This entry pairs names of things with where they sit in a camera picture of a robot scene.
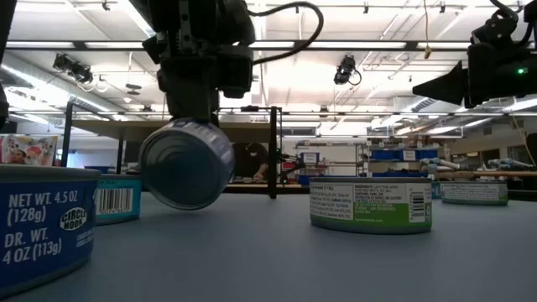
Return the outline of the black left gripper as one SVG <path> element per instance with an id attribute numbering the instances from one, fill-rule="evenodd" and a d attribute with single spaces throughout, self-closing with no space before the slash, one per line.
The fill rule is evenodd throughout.
<path id="1" fill-rule="evenodd" d="M 219 123 L 221 45 L 215 35 L 155 35 L 142 43 L 151 60 L 160 65 L 159 88 L 167 93 L 170 121 L 193 118 Z M 190 91 L 198 96 L 178 97 Z"/>

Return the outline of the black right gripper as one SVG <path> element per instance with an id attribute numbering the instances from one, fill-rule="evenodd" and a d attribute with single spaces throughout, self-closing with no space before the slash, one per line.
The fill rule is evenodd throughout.
<path id="1" fill-rule="evenodd" d="M 417 96 L 474 108 L 491 98 L 509 96 L 504 76 L 498 75 L 508 58 L 508 51 L 489 43 L 471 44 L 467 50 L 468 66 L 459 60 L 446 74 L 413 87 Z"/>

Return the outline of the dark blue label tuna can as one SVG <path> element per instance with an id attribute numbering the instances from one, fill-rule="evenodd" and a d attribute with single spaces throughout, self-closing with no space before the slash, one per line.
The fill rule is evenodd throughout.
<path id="1" fill-rule="evenodd" d="M 227 187 L 235 154 L 220 128 L 181 118 L 143 141 L 138 163 L 143 184 L 159 201 L 197 211 L 215 202 Z"/>
<path id="2" fill-rule="evenodd" d="M 0 164 L 0 299 L 90 260 L 100 177 L 94 169 Z"/>

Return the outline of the green label tuna can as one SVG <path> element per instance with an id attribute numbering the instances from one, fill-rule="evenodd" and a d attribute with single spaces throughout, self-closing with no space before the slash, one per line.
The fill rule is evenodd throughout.
<path id="1" fill-rule="evenodd" d="M 417 234 L 432 227 L 427 178 L 316 177 L 310 179 L 310 222 L 367 234 Z"/>
<path id="2" fill-rule="evenodd" d="M 440 183 L 441 201 L 470 206 L 506 206 L 508 185 L 501 181 L 447 181 Z"/>

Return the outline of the fluorescent ceiling light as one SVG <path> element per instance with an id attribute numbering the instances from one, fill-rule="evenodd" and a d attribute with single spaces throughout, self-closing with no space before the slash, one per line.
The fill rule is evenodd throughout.
<path id="1" fill-rule="evenodd" d="M 294 41 L 269 41 L 269 40 L 259 40 L 249 45 L 253 49 L 288 49 L 295 46 Z"/>
<path id="2" fill-rule="evenodd" d="M 405 42 L 313 42 L 310 47 L 322 49 L 402 49 L 406 46 Z"/>
<path id="3" fill-rule="evenodd" d="M 93 41 L 85 42 L 88 49 L 142 49 L 140 41 L 120 42 L 120 41 Z"/>
<path id="4" fill-rule="evenodd" d="M 455 51 L 458 51 L 459 49 L 466 49 L 469 45 L 469 42 L 419 42 L 417 48 L 425 49 L 426 47 L 429 47 L 431 49 L 454 49 Z"/>
<path id="5" fill-rule="evenodd" d="M 65 41 L 8 41 L 7 47 L 9 49 L 22 48 L 22 49 L 37 49 L 37 48 L 51 48 L 51 49 L 73 49 L 75 46 L 72 42 Z"/>

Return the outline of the black overhead crossbeam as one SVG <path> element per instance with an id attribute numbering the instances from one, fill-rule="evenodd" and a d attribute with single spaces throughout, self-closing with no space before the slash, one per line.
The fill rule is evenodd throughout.
<path id="1" fill-rule="evenodd" d="M 285 40 L 285 41 L 294 41 L 295 42 L 295 46 L 298 46 L 299 44 L 302 43 L 302 40 Z M 334 41 L 334 42 L 405 42 L 406 43 L 406 46 L 402 49 L 385 49 L 385 48 L 382 48 L 382 49 L 351 49 L 351 48 L 343 48 L 343 49 L 322 49 L 322 48 L 314 48 L 314 47 L 310 47 L 310 45 L 308 46 L 308 50 L 311 50 L 311 51 L 375 51 L 375 52 L 388 52 L 388 51 L 405 51 L 405 52 L 420 52 L 420 51 L 423 51 L 425 49 L 418 49 L 417 48 L 417 44 L 419 42 L 424 42 L 424 41 L 415 41 L 415 40 L 407 40 L 407 41 L 395 41 L 395 40 L 317 40 L 315 42 L 325 42 L 325 41 Z M 62 50 L 67 50 L 67 51 L 70 51 L 70 50 L 76 50 L 76 51 L 86 51 L 86 50 L 89 50 L 89 51 L 98 51 L 98 50 L 102 50 L 102 51 L 112 51 L 112 50 L 117 50 L 117 51 L 142 51 L 142 49 L 88 49 L 86 46 L 85 46 L 85 42 L 93 42 L 93 41 L 83 41 L 83 40 L 74 40 L 74 41 L 69 41 L 69 42 L 72 42 L 74 44 L 74 48 L 73 49 L 62 49 Z M 254 49 L 254 50 L 261 50 L 261 51 L 288 51 L 288 50 L 291 50 L 292 48 L 288 48 L 288 49 Z M 31 49 L 31 50 L 38 50 L 38 51 L 46 51 L 46 50 L 51 50 L 51 48 L 37 48 L 37 49 Z M 466 49 L 459 49 L 458 51 L 455 51 L 454 49 L 432 49 L 433 51 L 438 51 L 438 52 L 462 52 L 462 51 L 465 51 Z"/>

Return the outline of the person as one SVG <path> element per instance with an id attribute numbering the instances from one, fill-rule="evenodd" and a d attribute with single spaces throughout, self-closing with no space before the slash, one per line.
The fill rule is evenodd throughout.
<path id="1" fill-rule="evenodd" d="M 260 143 L 234 143 L 234 176 L 263 180 L 267 173 L 269 152 Z"/>

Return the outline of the wooden background table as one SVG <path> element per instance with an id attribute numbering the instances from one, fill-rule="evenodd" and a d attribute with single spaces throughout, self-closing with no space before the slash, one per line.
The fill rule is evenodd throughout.
<path id="1" fill-rule="evenodd" d="M 481 176 L 487 177 L 537 177 L 537 171 L 451 171 L 451 172 L 437 172 L 435 173 L 437 178 L 475 178 Z"/>

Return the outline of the metal shelving rack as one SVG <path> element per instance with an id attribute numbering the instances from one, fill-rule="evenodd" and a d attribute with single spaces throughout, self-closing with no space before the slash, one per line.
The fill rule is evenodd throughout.
<path id="1" fill-rule="evenodd" d="M 394 150 L 399 157 L 389 161 L 371 160 L 371 151 L 374 149 Z M 418 149 L 437 149 L 439 157 L 444 155 L 438 143 L 422 145 L 418 142 L 416 145 L 407 145 L 367 142 L 356 146 L 356 174 L 361 177 L 427 177 L 427 172 L 421 170 L 420 160 L 416 159 Z"/>

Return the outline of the blue table mat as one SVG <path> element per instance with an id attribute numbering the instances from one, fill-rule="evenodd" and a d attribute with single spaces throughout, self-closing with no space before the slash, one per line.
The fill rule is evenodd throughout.
<path id="1" fill-rule="evenodd" d="M 145 195 L 84 268 L 6 302 L 537 302 L 537 204 L 437 201 L 430 232 L 367 235 L 312 226 L 307 195 Z"/>

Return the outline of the colourful printed package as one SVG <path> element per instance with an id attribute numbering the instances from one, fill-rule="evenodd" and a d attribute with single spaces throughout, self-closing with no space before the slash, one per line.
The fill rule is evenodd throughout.
<path id="1" fill-rule="evenodd" d="M 0 136 L 0 163 L 53 166 L 57 136 Z"/>

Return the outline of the silver ventilation duct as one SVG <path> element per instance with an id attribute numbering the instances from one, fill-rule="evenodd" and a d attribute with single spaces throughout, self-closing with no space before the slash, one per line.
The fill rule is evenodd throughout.
<path id="1" fill-rule="evenodd" d="M 65 105 L 71 99 L 82 102 L 99 112 L 115 112 L 117 109 L 110 102 L 83 91 L 79 86 L 64 81 L 59 75 L 50 74 L 38 67 L 16 58 L 13 55 L 3 56 L 2 70 L 17 76 L 32 85 L 40 98 L 57 105 Z"/>
<path id="2" fill-rule="evenodd" d="M 436 103 L 436 100 L 435 99 L 431 99 L 431 98 L 423 98 L 421 99 L 420 101 L 416 102 L 412 108 L 411 108 L 411 112 L 419 112 L 421 111 L 422 109 L 424 108 L 427 108 L 433 104 Z"/>

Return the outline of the wooden shelf black frame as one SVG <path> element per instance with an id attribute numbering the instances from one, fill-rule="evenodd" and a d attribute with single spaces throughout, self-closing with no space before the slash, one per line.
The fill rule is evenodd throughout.
<path id="1" fill-rule="evenodd" d="M 231 184 L 225 191 L 237 194 L 262 194 L 274 199 L 284 193 L 279 183 L 279 155 L 277 148 L 282 143 L 282 117 L 279 107 L 223 107 L 215 111 L 218 117 L 227 120 L 219 123 L 220 129 L 231 141 L 266 143 L 268 145 L 268 175 L 264 184 Z M 118 115 L 121 120 L 113 119 Z M 114 138 L 123 149 L 126 141 L 142 142 L 151 133 L 169 123 L 170 116 L 164 112 L 95 112 L 70 102 L 65 109 L 63 149 L 70 147 L 73 127 Z"/>

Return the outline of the black metal rig frame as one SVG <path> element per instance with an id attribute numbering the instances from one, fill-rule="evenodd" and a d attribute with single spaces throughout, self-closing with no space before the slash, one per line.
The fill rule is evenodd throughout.
<path id="1" fill-rule="evenodd" d="M 229 184 L 224 193 L 229 194 L 260 194 L 270 195 L 270 188 L 266 184 Z M 310 189 L 302 185 L 276 185 L 274 194 L 276 195 L 299 195 L 309 194 Z"/>

